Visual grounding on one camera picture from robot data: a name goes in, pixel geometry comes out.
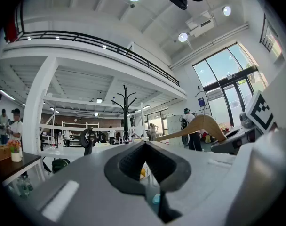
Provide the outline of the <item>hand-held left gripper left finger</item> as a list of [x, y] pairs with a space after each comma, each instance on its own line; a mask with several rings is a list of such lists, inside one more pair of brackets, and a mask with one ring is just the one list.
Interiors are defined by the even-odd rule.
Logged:
[[35, 226], [161, 226], [142, 196], [124, 194], [104, 174], [115, 146], [72, 162], [37, 187], [23, 211]]

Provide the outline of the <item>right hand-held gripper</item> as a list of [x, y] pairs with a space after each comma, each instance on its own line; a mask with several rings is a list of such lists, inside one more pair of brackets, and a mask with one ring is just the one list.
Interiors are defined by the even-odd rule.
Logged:
[[[263, 132], [252, 146], [247, 171], [226, 218], [226, 226], [286, 225], [286, 128], [271, 130], [274, 116], [260, 91], [254, 93], [247, 117]], [[211, 145], [213, 153], [237, 155], [243, 127]]]

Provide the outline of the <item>wooden hanger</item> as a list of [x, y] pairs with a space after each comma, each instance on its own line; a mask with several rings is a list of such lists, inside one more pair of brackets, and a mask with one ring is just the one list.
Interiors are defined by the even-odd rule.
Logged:
[[206, 132], [208, 132], [210, 135], [212, 135], [214, 138], [216, 138], [216, 140], [218, 140], [219, 142], [227, 139], [224, 133], [222, 132], [222, 130], [220, 129], [218, 123], [213, 119], [213, 117], [206, 115], [206, 114], [202, 114], [202, 115], [196, 116], [191, 121], [190, 125], [187, 128], [182, 129], [176, 133], [157, 137], [155, 141], [159, 142], [159, 141], [163, 141], [167, 139], [185, 136], [190, 133], [191, 129], [193, 130], [203, 129]]

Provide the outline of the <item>black coat rack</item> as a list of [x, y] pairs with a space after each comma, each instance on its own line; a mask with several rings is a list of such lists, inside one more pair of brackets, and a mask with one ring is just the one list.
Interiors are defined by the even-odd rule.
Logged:
[[135, 97], [131, 102], [128, 102], [128, 99], [130, 96], [132, 95], [135, 95], [136, 92], [133, 92], [131, 94], [128, 94], [127, 93], [127, 87], [126, 85], [124, 84], [123, 85], [123, 88], [124, 88], [124, 94], [121, 94], [121, 93], [118, 93], [117, 95], [119, 96], [122, 96], [123, 97], [123, 105], [119, 104], [116, 102], [116, 105], [118, 105], [119, 107], [121, 107], [121, 109], [123, 110], [123, 116], [124, 116], [124, 135], [123, 135], [123, 139], [124, 139], [124, 142], [125, 144], [128, 144], [129, 143], [129, 138], [131, 137], [128, 133], [128, 121], [127, 121], [127, 118], [128, 118], [128, 115], [130, 114], [129, 112], [129, 108], [130, 106], [134, 103], [134, 101], [137, 100], [137, 98]]

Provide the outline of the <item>dark green bag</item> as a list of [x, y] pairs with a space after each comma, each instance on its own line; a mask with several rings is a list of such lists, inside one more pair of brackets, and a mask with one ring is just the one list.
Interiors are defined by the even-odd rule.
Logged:
[[68, 166], [70, 164], [70, 161], [68, 159], [54, 159], [51, 164], [52, 172], [57, 173], [64, 167]]

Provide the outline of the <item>white locker cabinet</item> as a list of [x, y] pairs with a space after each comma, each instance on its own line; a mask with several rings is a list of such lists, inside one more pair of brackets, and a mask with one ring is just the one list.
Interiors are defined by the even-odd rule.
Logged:
[[[181, 115], [173, 115], [167, 117], [168, 134], [176, 133], [181, 130], [182, 127], [181, 119], [182, 119]], [[184, 144], [182, 142], [181, 137], [169, 139], [169, 145], [184, 148]]]

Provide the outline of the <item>small white shelf unit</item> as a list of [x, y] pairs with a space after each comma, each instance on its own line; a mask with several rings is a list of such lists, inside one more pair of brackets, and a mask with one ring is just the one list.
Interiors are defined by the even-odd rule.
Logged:
[[90, 124], [90, 123], [71, 123], [71, 122], [64, 122], [62, 121], [62, 127], [64, 128], [62, 130], [63, 140], [64, 140], [64, 146], [65, 139], [64, 134], [66, 130], [70, 131], [70, 147], [81, 147], [80, 145], [80, 134], [82, 131], [84, 131], [86, 128], [99, 128], [100, 123], [97, 124]]

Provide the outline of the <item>glass entrance door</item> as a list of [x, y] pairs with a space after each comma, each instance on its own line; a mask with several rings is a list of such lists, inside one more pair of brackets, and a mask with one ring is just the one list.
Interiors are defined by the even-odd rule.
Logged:
[[222, 129], [240, 125], [253, 94], [264, 91], [266, 82], [242, 45], [234, 43], [194, 64], [206, 95], [205, 112]]

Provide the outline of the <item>white pot with flowers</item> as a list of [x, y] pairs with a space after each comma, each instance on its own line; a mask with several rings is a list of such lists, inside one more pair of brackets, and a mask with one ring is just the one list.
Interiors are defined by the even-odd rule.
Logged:
[[9, 140], [7, 146], [11, 151], [11, 160], [13, 162], [20, 162], [22, 160], [21, 142], [18, 140]]

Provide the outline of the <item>brown cardboard box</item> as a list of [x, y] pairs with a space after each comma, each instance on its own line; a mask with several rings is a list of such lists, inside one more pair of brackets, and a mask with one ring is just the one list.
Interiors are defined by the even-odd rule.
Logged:
[[0, 145], [0, 161], [11, 157], [11, 150], [7, 145]]

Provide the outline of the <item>white column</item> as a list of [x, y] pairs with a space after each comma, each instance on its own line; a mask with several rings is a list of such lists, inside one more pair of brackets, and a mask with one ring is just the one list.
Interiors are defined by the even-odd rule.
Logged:
[[23, 116], [23, 151], [37, 154], [40, 149], [38, 124], [41, 121], [43, 97], [58, 68], [56, 57], [49, 56], [37, 72], [26, 100]]

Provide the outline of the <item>black window railing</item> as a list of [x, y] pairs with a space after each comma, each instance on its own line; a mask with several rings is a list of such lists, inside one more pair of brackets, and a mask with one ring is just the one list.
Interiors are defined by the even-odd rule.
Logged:
[[260, 43], [269, 51], [273, 52], [275, 56], [279, 56], [282, 52], [282, 49], [277, 40], [278, 36], [270, 25], [266, 15], [263, 15], [263, 25], [262, 32], [260, 37]]

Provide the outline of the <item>white ceiling air conditioner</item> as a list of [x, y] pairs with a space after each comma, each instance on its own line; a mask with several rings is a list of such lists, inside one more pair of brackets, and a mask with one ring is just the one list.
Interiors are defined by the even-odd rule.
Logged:
[[209, 11], [205, 11], [197, 19], [190, 19], [186, 21], [189, 28], [189, 35], [197, 38], [215, 27], [213, 17]]

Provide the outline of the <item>fluorescent tube light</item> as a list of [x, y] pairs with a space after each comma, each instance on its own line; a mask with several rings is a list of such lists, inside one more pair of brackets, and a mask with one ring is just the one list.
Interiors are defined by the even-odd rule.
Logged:
[[5, 91], [3, 91], [3, 90], [1, 90], [0, 89], [0, 93], [3, 95], [3, 96], [5, 96], [6, 98], [8, 98], [8, 99], [11, 99], [11, 100], [15, 100], [15, 98], [14, 97], [12, 97], [11, 95], [9, 95], [8, 93], [6, 93]]

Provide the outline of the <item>red banner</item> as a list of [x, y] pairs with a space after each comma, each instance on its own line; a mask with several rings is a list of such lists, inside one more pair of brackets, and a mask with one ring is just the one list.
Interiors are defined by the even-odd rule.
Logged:
[[18, 31], [15, 24], [15, 15], [11, 14], [4, 27], [5, 40], [7, 43], [15, 42], [18, 38]]

